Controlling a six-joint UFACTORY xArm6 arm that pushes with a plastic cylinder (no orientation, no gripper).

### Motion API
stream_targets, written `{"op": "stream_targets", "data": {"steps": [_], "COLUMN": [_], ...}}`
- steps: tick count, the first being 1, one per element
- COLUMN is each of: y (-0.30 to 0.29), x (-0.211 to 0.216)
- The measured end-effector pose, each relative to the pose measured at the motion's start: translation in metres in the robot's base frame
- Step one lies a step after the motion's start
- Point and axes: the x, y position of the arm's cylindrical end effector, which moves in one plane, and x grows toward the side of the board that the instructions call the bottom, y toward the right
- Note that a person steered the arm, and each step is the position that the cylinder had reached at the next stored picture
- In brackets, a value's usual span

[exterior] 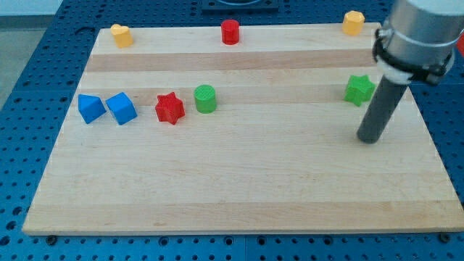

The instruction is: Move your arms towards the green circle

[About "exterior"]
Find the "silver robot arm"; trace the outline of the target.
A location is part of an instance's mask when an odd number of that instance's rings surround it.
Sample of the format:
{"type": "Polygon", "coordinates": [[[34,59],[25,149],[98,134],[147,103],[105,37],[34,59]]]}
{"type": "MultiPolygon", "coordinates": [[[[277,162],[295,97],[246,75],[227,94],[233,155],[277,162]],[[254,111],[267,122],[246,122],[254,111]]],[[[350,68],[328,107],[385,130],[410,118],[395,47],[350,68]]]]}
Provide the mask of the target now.
{"type": "Polygon", "coordinates": [[[373,57],[392,83],[436,85],[455,61],[463,0],[397,0],[376,31],[373,57]]]}

